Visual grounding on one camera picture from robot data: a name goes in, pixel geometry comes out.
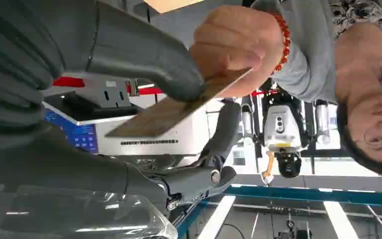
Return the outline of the person's left hand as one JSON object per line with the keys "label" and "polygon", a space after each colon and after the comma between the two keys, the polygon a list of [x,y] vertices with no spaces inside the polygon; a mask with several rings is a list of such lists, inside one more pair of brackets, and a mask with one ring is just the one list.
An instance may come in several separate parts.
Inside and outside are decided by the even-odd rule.
{"label": "person's left hand", "polygon": [[242,97],[283,67],[289,35],[286,21],[278,13],[226,5],[213,10],[195,30],[190,54],[205,78],[250,69],[219,94]]}

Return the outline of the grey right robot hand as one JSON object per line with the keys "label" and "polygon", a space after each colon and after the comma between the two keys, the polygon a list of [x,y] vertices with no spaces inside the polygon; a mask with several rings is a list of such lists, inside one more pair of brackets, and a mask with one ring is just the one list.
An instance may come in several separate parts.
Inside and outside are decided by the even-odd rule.
{"label": "grey right robot hand", "polygon": [[146,196],[161,211],[223,193],[236,177],[220,168],[211,183],[200,161],[186,182],[141,172],[76,149],[44,119],[42,91],[67,74],[153,81],[177,103],[202,95],[203,77],[184,45],[97,0],[0,0],[0,185]]}

